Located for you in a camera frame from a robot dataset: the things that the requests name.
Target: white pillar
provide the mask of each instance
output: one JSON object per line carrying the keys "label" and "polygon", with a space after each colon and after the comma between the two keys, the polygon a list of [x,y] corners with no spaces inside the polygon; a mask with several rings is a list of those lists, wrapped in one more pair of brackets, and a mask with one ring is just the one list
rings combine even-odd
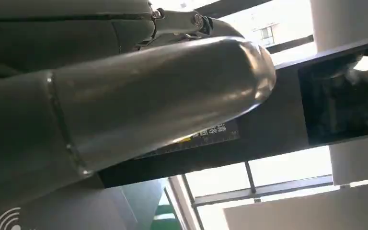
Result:
{"label": "white pillar", "polygon": [[[368,0],[311,0],[318,51],[368,38]],[[330,146],[335,184],[368,180],[368,138]]]}
{"label": "white pillar", "polygon": [[318,51],[368,38],[368,0],[311,0]]}

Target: glass pane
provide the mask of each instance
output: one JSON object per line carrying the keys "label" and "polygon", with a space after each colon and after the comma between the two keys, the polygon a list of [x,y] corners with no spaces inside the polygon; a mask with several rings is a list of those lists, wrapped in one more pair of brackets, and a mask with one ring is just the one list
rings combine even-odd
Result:
{"label": "glass pane", "polygon": [[166,191],[163,192],[163,195],[161,195],[159,205],[169,205],[169,199],[167,198]]}
{"label": "glass pane", "polygon": [[285,62],[291,62],[302,58],[314,56],[317,53],[317,46],[315,42],[303,44],[291,49],[286,49],[281,52],[272,54],[272,60],[274,65],[278,65]]}
{"label": "glass pane", "polygon": [[225,16],[246,39],[259,42],[254,31],[271,27],[276,44],[313,34],[310,0],[272,0]]}
{"label": "glass pane", "polygon": [[244,163],[190,172],[186,177],[194,197],[250,187]]}
{"label": "glass pane", "polygon": [[328,146],[249,162],[255,186],[332,174]]}
{"label": "glass pane", "polygon": [[214,205],[205,205],[198,207],[198,212],[205,230],[229,230],[223,209],[253,203],[253,199],[245,199]]}
{"label": "glass pane", "polygon": [[340,188],[339,186],[330,185],[330,186],[324,186],[324,187],[318,187],[318,188],[301,189],[301,190],[290,192],[290,193],[263,196],[260,198],[260,200],[262,202],[267,202],[267,201],[280,200],[280,199],[292,198],[292,197],[297,197],[297,196],[309,196],[309,195],[314,195],[318,193],[326,193],[330,191],[335,191],[335,190],[338,190],[339,188]]}
{"label": "glass pane", "polygon": [[216,1],[218,0],[150,0],[154,10],[163,8],[169,11],[192,11]]}
{"label": "glass pane", "polygon": [[269,37],[269,31],[267,28],[262,29],[263,38]]}

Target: metal nose cone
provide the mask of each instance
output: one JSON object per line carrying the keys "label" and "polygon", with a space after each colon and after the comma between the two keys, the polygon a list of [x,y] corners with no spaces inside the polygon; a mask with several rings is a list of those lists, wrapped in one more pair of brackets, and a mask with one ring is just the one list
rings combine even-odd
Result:
{"label": "metal nose cone", "polygon": [[236,118],[276,82],[269,53],[235,37],[161,46],[54,76],[70,136],[90,170]]}

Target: bolt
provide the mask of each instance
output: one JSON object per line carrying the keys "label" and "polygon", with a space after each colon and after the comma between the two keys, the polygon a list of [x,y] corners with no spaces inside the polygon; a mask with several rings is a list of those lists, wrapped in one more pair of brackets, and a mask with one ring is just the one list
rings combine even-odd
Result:
{"label": "bolt", "polygon": [[151,15],[155,19],[162,18],[160,11],[153,11],[153,13]]}
{"label": "bolt", "polygon": [[193,24],[196,27],[202,28],[204,26],[204,20],[202,19],[202,16],[199,14],[194,15]]}

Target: black beam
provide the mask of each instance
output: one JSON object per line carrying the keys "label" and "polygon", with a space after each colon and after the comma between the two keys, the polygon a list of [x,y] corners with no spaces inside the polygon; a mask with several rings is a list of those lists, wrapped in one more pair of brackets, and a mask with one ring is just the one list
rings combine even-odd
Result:
{"label": "black beam", "polygon": [[250,188],[213,195],[195,197],[194,206],[212,205],[234,200],[249,198],[261,198],[263,196],[276,195],[281,193],[294,192],[300,189],[316,188],[333,185],[332,175],[319,176],[305,180],[289,181],[278,184],[270,184],[256,187],[256,193],[252,193]]}
{"label": "black beam", "polygon": [[269,1],[271,0],[220,0],[195,9],[195,11],[203,16],[221,18]]}
{"label": "black beam", "polygon": [[307,43],[310,43],[310,42],[313,42],[313,41],[314,41],[314,35],[311,34],[307,37],[302,37],[302,38],[295,39],[295,40],[292,40],[292,41],[289,41],[289,42],[276,44],[274,46],[268,46],[268,47],[266,47],[266,49],[271,54],[275,54],[275,53],[281,52],[283,50],[298,47],[298,46],[301,46],[301,45],[304,45],[304,44],[307,44]]}
{"label": "black beam", "polygon": [[249,162],[245,161],[245,167],[246,167],[246,172],[248,174],[249,184],[250,184],[250,188],[252,190],[252,193],[256,193],[256,187],[254,186],[254,181],[253,181],[253,177],[252,177],[252,170],[250,169]]}

